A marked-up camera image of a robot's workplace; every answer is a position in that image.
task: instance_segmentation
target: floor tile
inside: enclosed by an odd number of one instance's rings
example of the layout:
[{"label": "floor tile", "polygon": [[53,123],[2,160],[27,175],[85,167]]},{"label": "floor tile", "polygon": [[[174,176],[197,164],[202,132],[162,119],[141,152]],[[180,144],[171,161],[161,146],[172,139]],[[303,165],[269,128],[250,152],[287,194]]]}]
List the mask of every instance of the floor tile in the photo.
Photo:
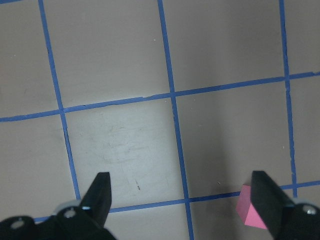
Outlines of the floor tile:
[{"label": "floor tile", "polygon": [[38,1],[0,4],[0,118],[56,110]]},{"label": "floor tile", "polygon": [[253,170],[291,184],[283,82],[177,98],[189,195],[240,191]]},{"label": "floor tile", "polygon": [[170,99],[67,114],[83,194],[98,172],[110,172],[112,207],[183,198]]},{"label": "floor tile", "polygon": [[298,197],[310,201],[320,207],[320,186],[308,186],[298,188]]},{"label": "floor tile", "polygon": [[169,92],[156,1],[44,6],[65,107]]},{"label": "floor tile", "polygon": [[320,1],[285,0],[287,55],[291,74],[320,71]]},{"label": "floor tile", "polygon": [[320,77],[291,81],[295,166],[298,183],[320,180]]},{"label": "floor tile", "polygon": [[163,4],[177,91],[283,76],[277,1]]},{"label": "floor tile", "polygon": [[0,123],[0,220],[49,216],[75,199],[59,115]]},{"label": "floor tile", "polygon": [[184,204],[110,213],[105,227],[121,240],[188,240]]},{"label": "floor tile", "polygon": [[191,203],[195,240],[271,240],[268,230],[246,226],[236,212],[237,197]]}]

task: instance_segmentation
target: pink cube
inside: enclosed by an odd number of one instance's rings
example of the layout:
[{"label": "pink cube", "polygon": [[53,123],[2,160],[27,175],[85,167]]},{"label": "pink cube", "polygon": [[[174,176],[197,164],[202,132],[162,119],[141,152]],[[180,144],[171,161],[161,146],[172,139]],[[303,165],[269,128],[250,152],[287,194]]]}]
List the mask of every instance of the pink cube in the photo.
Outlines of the pink cube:
[{"label": "pink cube", "polygon": [[243,185],[241,188],[239,200],[235,210],[242,219],[244,225],[256,227],[260,229],[267,229],[265,223],[257,213],[255,207],[250,200],[251,187]]}]

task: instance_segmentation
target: metal bolt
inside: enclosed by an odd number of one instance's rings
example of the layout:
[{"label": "metal bolt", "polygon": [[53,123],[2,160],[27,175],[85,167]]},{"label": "metal bolt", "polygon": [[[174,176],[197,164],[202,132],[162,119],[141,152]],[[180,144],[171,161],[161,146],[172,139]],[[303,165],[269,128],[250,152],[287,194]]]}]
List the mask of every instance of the metal bolt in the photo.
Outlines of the metal bolt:
[{"label": "metal bolt", "polygon": [[67,219],[73,218],[75,215],[76,215],[76,211],[74,210],[74,208],[71,208],[64,213],[64,217]]},{"label": "metal bolt", "polygon": [[304,205],[302,209],[309,215],[315,215],[317,213],[317,210],[311,205]]},{"label": "metal bolt", "polygon": [[19,218],[19,220],[12,223],[10,227],[15,230],[21,228],[23,225],[25,225],[25,222]]}]

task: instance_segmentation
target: blue grid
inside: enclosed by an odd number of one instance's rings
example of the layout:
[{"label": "blue grid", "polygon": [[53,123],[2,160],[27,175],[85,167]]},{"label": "blue grid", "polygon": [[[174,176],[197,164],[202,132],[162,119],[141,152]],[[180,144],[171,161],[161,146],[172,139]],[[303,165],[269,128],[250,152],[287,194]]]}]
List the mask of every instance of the blue grid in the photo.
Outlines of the blue grid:
[{"label": "blue grid", "polygon": [[[18,1],[21,1],[21,0],[0,0],[0,4],[12,3],[12,2],[18,2]],[[155,202],[155,203],[148,203],[148,204],[141,204],[141,205],[117,207],[117,208],[112,208],[110,210],[110,212],[117,213],[117,212],[155,208],[155,207],[169,206],[169,205],[176,205],[176,204],[185,204],[189,238],[190,238],[190,240],[193,240],[194,233],[193,233],[190,203],[236,197],[236,196],[239,196],[240,192],[237,191],[237,192],[229,192],[229,193],[209,195],[209,196],[191,197],[191,198],[189,197],[183,148],[182,148],[182,142],[181,142],[181,133],[180,133],[180,127],[179,127],[179,117],[178,117],[176,97],[185,96],[185,95],[200,94],[200,93],[215,92],[215,91],[222,91],[222,90],[227,90],[227,89],[241,88],[241,87],[253,86],[253,85],[262,85],[262,84],[269,84],[269,83],[276,83],[276,82],[284,82],[285,89],[286,89],[286,108],[287,108],[287,121],[288,121],[288,132],[289,132],[289,147],[290,147],[290,158],[291,158],[292,184],[283,185],[283,186],[281,186],[281,188],[283,190],[292,189],[293,196],[297,197],[298,196],[298,191],[297,191],[298,188],[320,185],[320,180],[319,181],[309,181],[309,182],[297,183],[297,174],[296,174],[296,166],[295,166],[294,129],[293,129],[293,120],[292,120],[292,103],[291,103],[291,95],[290,95],[290,90],[291,90],[290,80],[320,76],[320,72],[316,72],[316,73],[303,72],[303,73],[297,73],[297,74],[290,75],[288,56],[287,56],[287,35],[286,35],[284,0],[279,0],[284,76],[249,80],[249,81],[230,83],[230,84],[224,84],[224,85],[218,85],[218,86],[203,87],[203,88],[190,89],[190,90],[183,90],[183,91],[175,91],[163,1],[158,0],[157,2],[158,2],[159,17],[160,17],[160,23],[161,23],[161,29],[162,29],[162,37],[163,37],[164,52],[165,52],[165,58],[166,58],[166,67],[167,67],[170,92],[156,94],[156,95],[149,96],[149,97],[126,98],[126,99],[120,99],[120,100],[105,101],[105,102],[92,103],[92,104],[87,104],[87,105],[78,105],[78,106],[64,108],[62,100],[61,100],[61,93],[60,93],[58,78],[57,78],[57,74],[56,74],[55,61],[54,61],[53,51],[52,51],[51,42],[50,42],[50,35],[49,35],[49,31],[48,31],[44,3],[43,3],[43,0],[38,0],[39,11],[40,11],[40,15],[41,15],[45,43],[46,43],[46,47],[48,50],[48,60],[49,60],[55,95],[56,95],[56,99],[57,99],[58,109],[51,110],[51,111],[32,113],[32,114],[27,114],[27,115],[2,117],[2,118],[0,118],[0,122],[23,121],[23,120],[27,120],[27,119],[60,115],[61,123],[62,123],[62,127],[63,127],[65,145],[66,145],[67,154],[68,154],[69,167],[70,167],[70,172],[71,172],[72,182],[73,182],[73,187],[74,187],[74,193],[75,193],[76,199],[80,199],[81,198],[80,191],[79,191],[79,187],[78,187],[77,175],[76,175],[74,161],[73,161],[73,157],[72,157],[72,150],[71,150],[69,136],[68,136],[68,126],[67,126],[65,113],[83,111],[83,110],[94,109],[94,108],[103,108],[103,107],[111,106],[111,105],[123,105],[123,104],[130,104],[130,103],[138,103],[138,102],[145,102],[145,101],[151,101],[151,100],[171,98],[174,127],[175,127],[175,136],[176,136],[176,143],[177,143],[177,149],[178,149],[184,199],[176,199],[176,200],[171,200],[171,201],[162,201],[162,202]],[[36,217],[34,220],[36,222],[42,222],[42,221],[45,221],[47,218],[48,218],[47,216]]]}]

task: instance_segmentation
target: pink block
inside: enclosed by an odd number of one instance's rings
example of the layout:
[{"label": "pink block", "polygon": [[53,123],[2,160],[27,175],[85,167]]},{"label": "pink block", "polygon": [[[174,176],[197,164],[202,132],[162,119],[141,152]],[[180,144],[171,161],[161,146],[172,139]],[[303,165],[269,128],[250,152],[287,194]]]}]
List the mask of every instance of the pink block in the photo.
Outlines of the pink block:
[{"label": "pink block", "polygon": [[243,223],[247,226],[260,229],[267,229],[261,217],[257,213],[255,207],[250,200],[251,187],[243,185],[235,210],[238,212]]}]

